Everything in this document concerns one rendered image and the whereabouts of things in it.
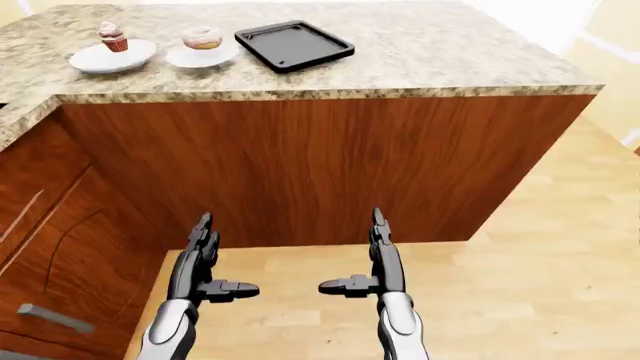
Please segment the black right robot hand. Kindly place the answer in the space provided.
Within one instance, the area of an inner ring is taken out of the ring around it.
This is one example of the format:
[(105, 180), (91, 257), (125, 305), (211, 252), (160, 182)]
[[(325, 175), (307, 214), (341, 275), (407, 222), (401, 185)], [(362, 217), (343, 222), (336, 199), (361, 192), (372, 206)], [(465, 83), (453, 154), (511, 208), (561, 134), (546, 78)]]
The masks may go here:
[(372, 262), (370, 277), (351, 275), (349, 278), (324, 281), (318, 285), (319, 293), (346, 298), (365, 298), (371, 294), (382, 296), (389, 292), (406, 292), (400, 253), (392, 242), (390, 225), (379, 208), (372, 211), (369, 258)]

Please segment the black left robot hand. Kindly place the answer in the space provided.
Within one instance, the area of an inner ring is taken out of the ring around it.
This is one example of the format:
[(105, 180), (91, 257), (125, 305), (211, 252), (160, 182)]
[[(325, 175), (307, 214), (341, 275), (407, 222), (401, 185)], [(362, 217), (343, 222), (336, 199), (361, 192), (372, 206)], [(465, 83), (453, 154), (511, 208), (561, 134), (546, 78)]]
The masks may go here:
[(202, 302), (228, 303), (258, 296), (254, 284), (215, 280), (212, 269), (218, 260), (220, 234), (213, 230), (213, 215), (205, 212), (188, 236), (188, 243), (174, 263), (167, 299), (188, 300), (196, 308)]

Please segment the small white plate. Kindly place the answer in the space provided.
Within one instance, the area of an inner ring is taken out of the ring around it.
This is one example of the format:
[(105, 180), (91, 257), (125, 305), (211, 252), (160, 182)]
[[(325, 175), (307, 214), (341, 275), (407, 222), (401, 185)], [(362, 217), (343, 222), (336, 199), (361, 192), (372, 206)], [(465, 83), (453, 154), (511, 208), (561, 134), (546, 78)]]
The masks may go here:
[(167, 51), (165, 62), (176, 68), (210, 68), (231, 61), (238, 53), (239, 48), (231, 43), (223, 43), (208, 50), (195, 50), (180, 45)]

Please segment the large white plate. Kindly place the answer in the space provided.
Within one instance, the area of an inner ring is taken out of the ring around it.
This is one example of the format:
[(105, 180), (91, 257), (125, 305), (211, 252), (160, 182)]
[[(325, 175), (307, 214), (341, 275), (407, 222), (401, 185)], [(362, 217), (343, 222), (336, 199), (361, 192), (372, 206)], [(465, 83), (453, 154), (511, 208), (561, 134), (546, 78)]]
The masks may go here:
[(156, 44), (142, 39), (128, 41), (128, 50), (114, 53), (105, 44), (96, 44), (70, 56), (69, 64), (87, 74), (113, 74), (144, 65), (157, 50)]

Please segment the black rectangular tray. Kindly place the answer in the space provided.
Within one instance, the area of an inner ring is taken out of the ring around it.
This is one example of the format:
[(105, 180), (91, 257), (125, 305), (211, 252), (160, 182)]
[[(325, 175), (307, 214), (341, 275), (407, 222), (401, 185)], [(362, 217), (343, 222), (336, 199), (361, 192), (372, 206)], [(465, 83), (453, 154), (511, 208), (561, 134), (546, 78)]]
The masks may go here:
[(234, 38), (277, 74), (301, 71), (355, 53), (353, 44), (303, 20), (239, 30)]

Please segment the wooden kitchen island cabinet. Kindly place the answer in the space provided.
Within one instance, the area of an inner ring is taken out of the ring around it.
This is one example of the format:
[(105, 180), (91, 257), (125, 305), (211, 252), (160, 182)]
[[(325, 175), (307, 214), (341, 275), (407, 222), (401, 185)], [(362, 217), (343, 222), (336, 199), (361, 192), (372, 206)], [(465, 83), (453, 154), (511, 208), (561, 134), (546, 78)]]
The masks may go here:
[(60, 124), (184, 245), (211, 212), (227, 247), (465, 241), (591, 95), (65, 104)]

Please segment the wooden side cabinet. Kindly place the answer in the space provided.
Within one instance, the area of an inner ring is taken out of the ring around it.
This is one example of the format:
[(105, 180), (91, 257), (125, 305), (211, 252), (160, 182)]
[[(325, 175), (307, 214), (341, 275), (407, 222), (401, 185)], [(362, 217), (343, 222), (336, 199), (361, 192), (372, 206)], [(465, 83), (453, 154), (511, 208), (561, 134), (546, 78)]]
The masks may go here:
[[(60, 110), (0, 152), (0, 349), (120, 360), (166, 248), (69, 136)], [(33, 304), (91, 323), (17, 314)]]

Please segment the pink glazed donut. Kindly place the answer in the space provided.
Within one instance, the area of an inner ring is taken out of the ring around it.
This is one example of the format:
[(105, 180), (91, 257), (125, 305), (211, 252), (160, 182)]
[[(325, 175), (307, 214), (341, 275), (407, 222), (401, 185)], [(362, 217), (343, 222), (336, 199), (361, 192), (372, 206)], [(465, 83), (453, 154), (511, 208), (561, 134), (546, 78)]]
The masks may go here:
[(182, 32), (182, 42), (193, 50), (212, 50), (223, 42), (223, 35), (211, 26), (192, 26)]

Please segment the red cupcake with white frosting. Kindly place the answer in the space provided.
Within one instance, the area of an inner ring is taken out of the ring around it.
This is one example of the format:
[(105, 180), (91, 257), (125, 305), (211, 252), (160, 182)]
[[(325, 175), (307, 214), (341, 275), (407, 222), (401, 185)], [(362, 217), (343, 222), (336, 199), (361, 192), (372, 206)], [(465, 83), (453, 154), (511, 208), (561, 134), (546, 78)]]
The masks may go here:
[(102, 43), (113, 53), (121, 53), (128, 50), (128, 39), (124, 32), (114, 23), (103, 21), (98, 29)]

